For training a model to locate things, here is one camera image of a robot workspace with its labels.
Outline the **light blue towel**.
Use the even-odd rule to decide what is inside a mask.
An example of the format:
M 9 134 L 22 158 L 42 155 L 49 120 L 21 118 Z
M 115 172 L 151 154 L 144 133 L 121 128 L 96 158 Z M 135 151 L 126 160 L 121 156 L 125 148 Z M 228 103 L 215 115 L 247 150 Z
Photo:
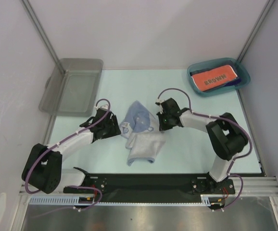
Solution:
M 127 165 L 135 161 L 154 163 L 164 146 L 165 135 L 159 130 L 158 120 L 139 101 L 134 101 L 120 123 L 121 136 L 127 139 L 125 148 L 129 150 Z

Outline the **orange towel with teal trim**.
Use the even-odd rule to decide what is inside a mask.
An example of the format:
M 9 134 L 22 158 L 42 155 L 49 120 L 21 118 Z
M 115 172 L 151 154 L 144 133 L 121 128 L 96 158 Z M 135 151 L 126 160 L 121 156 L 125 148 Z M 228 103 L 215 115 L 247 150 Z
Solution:
M 207 91 L 222 87 L 238 79 L 234 68 L 229 65 L 221 65 L 210 70 L 199 70 L 190 73 L 191 79 L 200 91 Z

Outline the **purple microfiber towel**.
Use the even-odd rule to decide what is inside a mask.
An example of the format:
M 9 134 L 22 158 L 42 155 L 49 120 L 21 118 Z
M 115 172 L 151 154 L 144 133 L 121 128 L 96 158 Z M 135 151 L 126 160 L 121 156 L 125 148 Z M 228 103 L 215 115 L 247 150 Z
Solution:
M 237 77 L 236 79 L 234 79 L 233 81 L 230 81 L 228 83 L 226 83 L 224 86 L 228 87 L 228 86 L 235 86 L 237 84 L 239 84 L 242 81 L 241 78 Z

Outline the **dark blue-grey towel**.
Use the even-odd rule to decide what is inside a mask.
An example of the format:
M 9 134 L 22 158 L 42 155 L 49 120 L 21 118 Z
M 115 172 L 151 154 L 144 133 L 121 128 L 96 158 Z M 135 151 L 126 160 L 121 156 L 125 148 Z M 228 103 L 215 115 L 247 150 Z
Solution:
M 191 72 L 191 79 L 200 91 L 209 91 L 227 82 L 225 73 L 216 69 Z

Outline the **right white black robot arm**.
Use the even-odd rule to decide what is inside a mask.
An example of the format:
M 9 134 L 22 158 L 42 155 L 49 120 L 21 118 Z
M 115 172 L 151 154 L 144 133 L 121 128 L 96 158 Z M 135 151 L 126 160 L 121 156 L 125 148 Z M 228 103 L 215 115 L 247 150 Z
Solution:
M 173 98 L 155 103 L 160 107 L 159 130 L 166 131 L 174 127 L 193 128 L 208 134 L 216 154 L 206 187 L 211 193 L 224 188 L 224 182 L 237 159 L 247 157 L 253 149 L 249 134 L 230 113 L 221 116 L 205 115 L 189 108 L 181 109 Z

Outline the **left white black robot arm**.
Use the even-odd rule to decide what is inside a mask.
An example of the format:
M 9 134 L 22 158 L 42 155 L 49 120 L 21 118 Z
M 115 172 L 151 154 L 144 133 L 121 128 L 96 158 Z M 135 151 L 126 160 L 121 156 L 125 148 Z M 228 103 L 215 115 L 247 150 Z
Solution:
M 22 172 L 26 192 L 50 194 L 57 188 L 72 186 L 81 193 L 87 192 L 91 181 L 86 178 L 85 171 L 63 169 L 63 162 L 87 145 L 120 134 L 117 116 L 110 110 L 99 108 L 95 116 L 61 141 L 49 145 L 35 144 Z

